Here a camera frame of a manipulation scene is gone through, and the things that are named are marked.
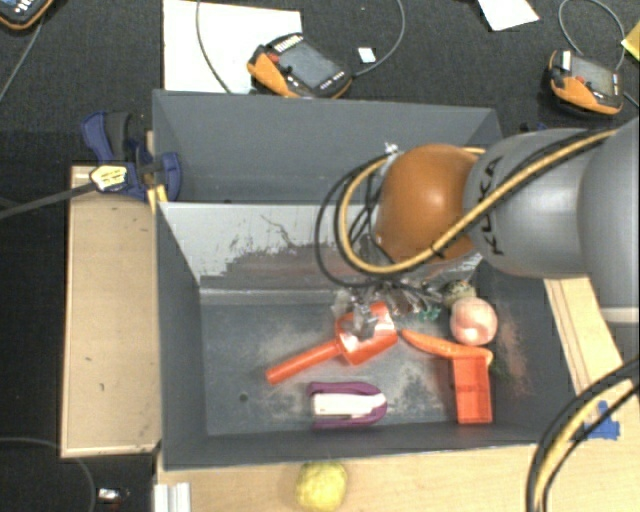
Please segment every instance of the yellow ball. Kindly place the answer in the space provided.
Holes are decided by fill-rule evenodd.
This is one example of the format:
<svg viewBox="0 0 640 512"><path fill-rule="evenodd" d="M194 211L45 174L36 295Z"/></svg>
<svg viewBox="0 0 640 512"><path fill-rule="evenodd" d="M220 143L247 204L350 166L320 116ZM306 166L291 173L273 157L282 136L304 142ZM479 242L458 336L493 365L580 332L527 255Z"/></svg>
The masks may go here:
<svg viewBox="0 0 640 512"><path fill-rule="evenodd" d="M308 462L300 469L296 499L310 512L334 512L347 491L347 472L337 462Z"/></svg>

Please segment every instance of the orange handheld device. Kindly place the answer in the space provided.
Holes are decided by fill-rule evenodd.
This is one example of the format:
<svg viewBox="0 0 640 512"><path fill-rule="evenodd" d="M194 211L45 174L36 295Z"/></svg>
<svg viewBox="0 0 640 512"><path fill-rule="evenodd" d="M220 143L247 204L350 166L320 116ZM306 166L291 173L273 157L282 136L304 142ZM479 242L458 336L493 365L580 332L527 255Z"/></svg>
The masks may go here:
<svg viewBox="0 0 640 512"><path fill-rule="evenodd" d="M40 19L52 3L53 0L0 0L0 23L12 30L23 30Z"/></svg>
<svg viewBox="0 0 640 512"><path fill-rule="evenodd" d="M247 69L259 85L290 98L337 98L352 81L346 66L327 57L300 33L259 46Z"/></svg>
<svg viewBox="0 0 640 512"><path fill-rule="evenodd" d="M551 90L563 108L578 113L615 115L622 109L622 78L572 50L556 50L549 59Z"/></svg>

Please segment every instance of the white paper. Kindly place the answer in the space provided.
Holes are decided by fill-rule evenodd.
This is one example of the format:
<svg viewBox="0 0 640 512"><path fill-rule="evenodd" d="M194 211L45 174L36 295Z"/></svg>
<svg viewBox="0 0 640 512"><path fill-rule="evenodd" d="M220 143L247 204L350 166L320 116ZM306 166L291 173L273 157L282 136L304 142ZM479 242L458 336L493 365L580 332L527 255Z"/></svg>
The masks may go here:
<svg viewBox="0 0 640 512"><path fill-rule="evenodd" d="M526 0L478 0L478 2L493 30L504 30L540 19Z"/></svg>
<svg viewBox="0 0 640 512"><path fill-rule="evenodd" d="M216 72L235 93L251 90L247 61L276 37L302 32L297 11L200 4L200 33ZM196 33L196 2L164 0L164 88L224 92L202 55Z"/></svg>
<svg viewBox="0 0 640 512"><path fill-rule="evenodd" d="M376 55L372 48L358 48L358 53L363 64L373 64L376 61Z"/></svg>

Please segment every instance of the blue tape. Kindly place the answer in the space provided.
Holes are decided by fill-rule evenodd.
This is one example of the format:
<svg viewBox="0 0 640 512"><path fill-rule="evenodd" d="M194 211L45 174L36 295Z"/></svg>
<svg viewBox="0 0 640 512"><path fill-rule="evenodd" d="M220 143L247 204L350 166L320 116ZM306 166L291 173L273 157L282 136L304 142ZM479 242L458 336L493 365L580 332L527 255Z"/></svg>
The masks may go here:
<svg viewBox="0 0 640 512"><path fill-rule="evenodd" d="M606 400L600 400L598 402L598 410L600 414L607 411L609 406ZM611 439L617 440L620 437L620 422L613 421L610 417L605 419L600 425L598 425L593 432L591 432L587 439Z"/></svg>

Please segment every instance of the blue clamp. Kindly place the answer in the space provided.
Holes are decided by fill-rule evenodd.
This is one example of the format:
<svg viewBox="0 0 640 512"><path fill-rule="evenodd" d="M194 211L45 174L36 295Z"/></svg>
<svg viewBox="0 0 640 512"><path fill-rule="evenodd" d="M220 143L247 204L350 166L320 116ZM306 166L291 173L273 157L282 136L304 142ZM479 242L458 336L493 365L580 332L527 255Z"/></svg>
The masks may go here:
<svg viewBox="0 0 640 512"><path fill-rule="evenodd" d="M142 175L148 172L164 173L164 185L169 201L175 201L180 193L182 168L176 153L164 153L154 164L146 146L127 135L129 114L125 112L94 112L81 123L82 137L100 165L118 163L127 169L127 186L118 190L139 201L147 200L147 186Z"/></svg>

